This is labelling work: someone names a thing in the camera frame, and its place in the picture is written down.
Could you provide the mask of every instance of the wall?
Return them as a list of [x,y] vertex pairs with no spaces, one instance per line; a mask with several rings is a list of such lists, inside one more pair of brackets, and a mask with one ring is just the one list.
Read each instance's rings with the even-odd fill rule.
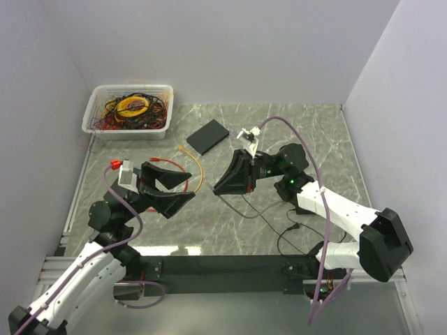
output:
[[90,89],[177,102],[344,103],[398,0],[41,0]]
[[447,2],[401,0],[346,103],[376,208],[400,213],[426,334],[445,334]]
[[88,91],[38,1],[0,11],[0,334],[27,306],[64,228],[85,149]]

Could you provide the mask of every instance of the white plastic basket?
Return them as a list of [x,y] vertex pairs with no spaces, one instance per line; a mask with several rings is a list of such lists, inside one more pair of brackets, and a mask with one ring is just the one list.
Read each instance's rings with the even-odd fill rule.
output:
[[[92,125],[92,119],[100,119],[103,114],[105,103],[111,98],[125,96],[132,93],[144,93],[162,98],[166,103],[166,124],[161,129],[135,129],[100,131]],[[103,140],[162,140],[165,138],[166,130],[169,128],[170,118],[173,115],[174,90],[169,85],[149,84],[124,84],[124,85],[101,85],[91,93],[89,103],[82,118],[82,130],[86,133],[95,133]]]

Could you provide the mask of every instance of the gray marble surface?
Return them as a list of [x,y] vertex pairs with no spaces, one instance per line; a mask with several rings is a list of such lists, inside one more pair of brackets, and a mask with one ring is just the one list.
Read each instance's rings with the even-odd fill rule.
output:
[[[282,104],[185,104],[174,108],[166,138],[159,141],[101,141],[96,140],[85,170],[78,205],[70,224],[71,233],[66,255],[77,255],[88,240],[92,229],[88,227],[88,211],[91,204],[101,200],[105,187],[101,181],[103,168],[112,159],[130,159],[136,166],[153,156],[170,158],[182,164],[193,176],[190,189],[199,181],[198,166],[183,151],[184,145],[203,164],[205,182],[212,185],[219,180],[230,163],[234,149],[242,147],[235,138],[241,127],[251,128],[268,116],[279,115],[297,127],[314,153],[325,179],[325,185],[344,197],[363,205],[369,205],[367,192],[361,177],[351,139],[339,105],[282,105]],[[186,138],[208,121],[216,119],[230,130],[230,137],[204,156],[196,153]],[[280,121],[269,122],[260,136],[259,149],[274,154],[289,143],[297,142],[292,132]],[[155,163],[171,170],[167,163]],[[312,166],[307,173],[315,175]],[[109,174],[109,182],[117,176]],[[247,199],[257,209],[263,209],[279,200],[273,183],[275,177],[259,181],[256,190]],[[254,214],[238,195],[226,199],[240,211]],[[265,218],[280,232],[292,223],[286,217],[289,204],[279,204],[265,213]],[[325,221],[318,216],[291,218],[324,232]],[[188,202],[177,215],[167,220],[161,215],[142,214],[145,229],[131,245],[143,255],[265,255],[277,254],[277,235],[262,218],[245,219],[229,209],[204,183],[196,197]],[[136,225],[133,219],[130,225]],[[330,240],[339,241],[344,232],[332,225]],[[321,240],[315,232],[302,227],[287,233],[287,238],[300,250],[307,252]],[[284,253],[296,253],[287,243],[281,243]]]

